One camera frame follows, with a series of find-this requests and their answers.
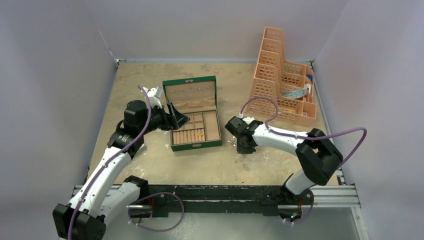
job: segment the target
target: plastic file organizer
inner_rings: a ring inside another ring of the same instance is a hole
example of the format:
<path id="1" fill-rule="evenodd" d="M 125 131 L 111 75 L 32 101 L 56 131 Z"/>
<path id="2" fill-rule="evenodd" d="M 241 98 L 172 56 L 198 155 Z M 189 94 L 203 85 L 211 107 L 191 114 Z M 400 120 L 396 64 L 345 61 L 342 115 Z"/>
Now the plastic file organizer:
<path id="1" fill-rule="evenodd" d="M 308 91 L 304 97 L 292 99 L 282 96 L 284 92 L 305 89 L 307 86 Z M 317 117 L 314 73 L 305 64 L 285 59 L 281 29 L 266 27 L 263 33 L 249 98 L 258 96 L 268 97 L 277 103 L 278 120 L 309 127 Z M 270 118 L 275 114 L 275 107 L 265 99 L 256 99 L 247 105 L 245 112 Z"/>

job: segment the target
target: white wall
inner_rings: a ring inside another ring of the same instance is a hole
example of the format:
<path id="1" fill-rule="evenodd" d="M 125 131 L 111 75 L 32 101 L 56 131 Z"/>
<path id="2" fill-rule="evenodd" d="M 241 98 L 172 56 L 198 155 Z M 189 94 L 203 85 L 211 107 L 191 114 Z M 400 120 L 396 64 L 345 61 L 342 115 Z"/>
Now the white wall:
<path id="1" fill-rule="evenodd" d="M 118 59 L 255 61 L 264 26 L 286 57 L 315 59 L 348 0 L 85 0 Z"/>
<path id="2" fill-rule="evenodd" d="M 350 0 L 314 65 L 332 132 L 368 129 L 343 171 L 372 240 L 424 236 L 423 16 L 422 0 Z"/>
<path id="3" fill-rule="evenodd" d="M 83 0 L 0 1 L 0 239 L 55 239 L 116 67 Z"/>

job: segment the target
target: table surface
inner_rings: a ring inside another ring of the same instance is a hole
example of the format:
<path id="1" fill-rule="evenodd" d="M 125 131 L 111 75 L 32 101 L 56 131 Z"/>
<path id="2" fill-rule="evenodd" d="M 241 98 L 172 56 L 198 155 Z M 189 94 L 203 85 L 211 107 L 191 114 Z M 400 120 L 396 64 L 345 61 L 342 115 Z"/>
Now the table surface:
<path id="1" fill-rule="evenodd" d="M 247 63 L 120 63 L 88 175 L 102 158 L 117 123 L 124 118 L 127 103 L 144 100 L 138 84 L 151 88 L 162 86 L 164 80 L 215 75 L 223 145 L 173 152 L 168 131 L 150 132 L 144 136 L 147 149 L 134 157 L 115 184 L 122 184 L 126 177 L 134 175 L 148 180 L 150 184 L 281 185 L 291 173 L 301 169 L 297 156 L 270 147 L 256 147 L 253 154 L 237 154 L 235 147 L 228 142 L 231 134 L 224 129 L 228 120 L 238 116 L 248 100 L 254 70 L 255 65 Z M 162 104 L 166 103 L 164 96 L 160 100 Z M 311 128 L 326 131 L 319 107 L 311 127 L 276 120 L 270 125 L 298 132 L 308 132 Z M 335 175 L 327 185 L 338 185 Z"/>
<path id="2" fill-rule="evenodd" d="M 181 214 L 144 218 L 142 225 L 166 229 Z M 314 208 L 307 219 L 291 226 L 276 216 L 253 213 L 186 213 L 175 229 L 152 232 L 128 224 L 128 213 L 120 213 L 107 226 L 103 240 L 359 240 L 350 208 Z"/>

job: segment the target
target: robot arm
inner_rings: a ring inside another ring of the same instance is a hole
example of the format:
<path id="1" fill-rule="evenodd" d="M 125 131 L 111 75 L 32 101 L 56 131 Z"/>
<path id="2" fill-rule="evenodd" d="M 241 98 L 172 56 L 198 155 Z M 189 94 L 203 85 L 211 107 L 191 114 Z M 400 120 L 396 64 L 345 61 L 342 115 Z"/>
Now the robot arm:
<path id="1" fill-rule="evenodd" d="M 342 154 L 329 139 L 310 141 L 297 137 L 277 135 L 270 132 L 261 121 L 251 117 L 234 116 L 225 128 L 237 139 L 237 151 L 251 154 L 256 146 L 279 149 L 299 158 L 302 169 L 292 175 L 285 187 L 294 195 L 314 185 L 326 185 L 343 160 Z M 310 132 L 295 132 L 269 127 L 279 133 L 303 137 L 322 137 L 325 134 L 319 129 Z"/>
<path id="2" fill-rule="evenodd" d="M 145 90 L 151 103 L 151 117 L 144 134 L 156 129 L 164 131 L 179 129 L 190 121 L 190 118 L 178 112 L 171 102 L 167 103 L 169 113 L 165 112 L 159 100 L 163 93 L 162 88 L 155 87 L 150 90 L 145 88 Z M 58 204 L 54 209 L 53 219 L 59 237 L 68 238 L 72 213 L 78 202 L 82 201 L 82 194 L 85 189 L 89 189 L 89 192 L 79 207 L 75 218 L 72 239 L 102 239 L 106 226 L 122 212 L 126 205 L 140 198 L 141 188 L 148 183 L 134 177 L 127 178 L 114 194 L 108 197 L 107 195 L 118 175 L 143 146 L 143 136 L 127 151 L 115 157 L 108 165 L 106 165 L 106 162 L 136 139 L 145 126 L 147 118 L 148 108 L 144 101 L 133 100 L 127 104 L 124 119 L 116 126 L 116 131 L 111 135 L 103 157 L 90 178 L 67 205 Z"/>

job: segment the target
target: tan box lining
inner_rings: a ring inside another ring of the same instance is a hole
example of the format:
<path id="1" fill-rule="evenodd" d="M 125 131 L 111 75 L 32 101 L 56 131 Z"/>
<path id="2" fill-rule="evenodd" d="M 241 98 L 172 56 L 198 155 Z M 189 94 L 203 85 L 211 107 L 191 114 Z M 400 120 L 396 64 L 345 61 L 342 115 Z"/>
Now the tan box lining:
<path id="1" fill-rule="evenodd" d="M 172 145 L 202 143 L 221 139 L 217 112 L 186 113 L 190 121 L 182 128 L 172 131 Z"/>
<path id="2" fill-rule="evenodd" d="M 214 81 L 167 85 L 165 92 L 168 101 L 182 113 L 198 112 L 195 109 L 216 109 Z"/>

